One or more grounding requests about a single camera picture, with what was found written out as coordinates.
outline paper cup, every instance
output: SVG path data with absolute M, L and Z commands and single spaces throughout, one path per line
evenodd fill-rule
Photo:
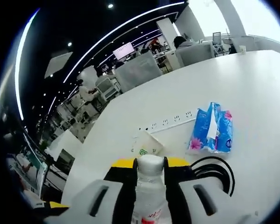
M 241 53 L 242 53 L 242 54 L 245 54 L 245 53 L 246 53 L 246 46 L 240 45 L 240 46 L 239 46 L 239 49 L 241 50 Z
M 150 133 L 143 131 L 139 134 L 133 145 L 132 152 L 135 157 L 150 154 L 157 155 L 164 146 Z

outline white pillar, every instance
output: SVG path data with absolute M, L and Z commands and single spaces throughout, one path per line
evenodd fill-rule
M 177 36 L 177 33 L 170 21 L 169 18 L 157 21 L 157 25 L 160 31 L 163 33 L 163 36 L 168 43 L 168 46 L 171 50 L 176 50 L 173 44 L 174 38 Z

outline blue tissue package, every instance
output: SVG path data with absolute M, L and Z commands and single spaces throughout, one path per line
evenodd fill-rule
M 212 102 L 205 112 L 198 110 L 194 130 L 188 145 L 189 152 L 207 150 L 228 153 L 232 146 L 232 116 L 221 111 L 220 104 Z

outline ceiling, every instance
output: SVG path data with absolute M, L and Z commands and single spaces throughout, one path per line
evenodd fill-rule
M 40 127 L 44 125 L 49 109 L 51 108 L 50 117 L 57 105 L 74 89 L 79 71 L 90 65 L 97 67 L 107 58 L 106 55 L 112 54 L 123 42 L 131 42 L 157 30 L 156 21 L 164 15 L 174 22 L 186 3 L 154 11 L 119 28 L 90 51 L 63 83 L 80 58 L 103 36 L 137 15 L 177 2 L 181 1 L 76 0 L 65 4 L 64 1 L 55 0 L 41 7 L 28 31 L 20 65 L 20 99 L 24 125 L 27 125 L 28 130 L 35 133 L 39 120 Z M 109 3 L 114 4 L 114 7 L 108 9 Z M 160 32 L 155 31 L 133 44 L 157 34 Z M 52 54 L 64 50 L 73 52 L 65 66 L 53 74 L 53 77 L 44 79 Z

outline plastic water bottle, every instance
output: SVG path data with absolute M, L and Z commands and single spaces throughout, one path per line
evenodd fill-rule
M 138 159 L 138 181 L 132 224 L 158 224 L 165 205 L 166 188 L 161 179 L 163 158 L 143 155 Z

